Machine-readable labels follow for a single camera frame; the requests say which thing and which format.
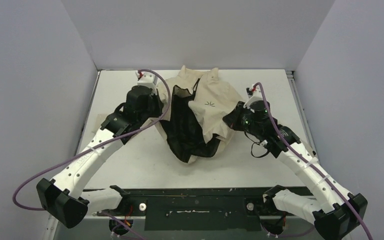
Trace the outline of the beige zip jacket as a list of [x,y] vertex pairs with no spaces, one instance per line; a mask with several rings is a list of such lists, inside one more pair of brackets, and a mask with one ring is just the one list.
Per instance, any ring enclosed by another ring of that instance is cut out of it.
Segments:
[[192,164],[225,150],[235,132],[223,117],[243,98],[229,82],[219,78],[217,67],[200,71],[183,66],[156,89],[168,112],[155,127],[180,162]]

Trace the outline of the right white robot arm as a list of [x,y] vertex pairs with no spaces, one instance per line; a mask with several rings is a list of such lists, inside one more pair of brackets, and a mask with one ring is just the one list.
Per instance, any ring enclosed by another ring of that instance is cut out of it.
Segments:
[[273,157],[287,166],[310,191],[313,198],[276,185],[263,193],[263,207],[269,214],[287,212],[312,224],[325,240],[341,240],[358,226],[368,206],[360,193],[341,186],[306,149],[303,141],[287,126],[271,116],[269,104],[258,100],[246,107],[238,102],[222,118],[232,130],[256,137]]

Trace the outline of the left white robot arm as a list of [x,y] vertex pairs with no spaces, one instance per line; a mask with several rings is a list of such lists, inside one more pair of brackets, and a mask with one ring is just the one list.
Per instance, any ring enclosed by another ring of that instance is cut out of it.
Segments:
[[87,183],[106,160],[125,145],[149,118],[163,113],[163,103],[155,87],[137,85],[127,92],[126,101],[109,114],[89,144],[60,173],[41,179],[36,190],[44,210],[68,229],[86,215],[112,210],[125,214],[130,202],[117,186],[84,192]]

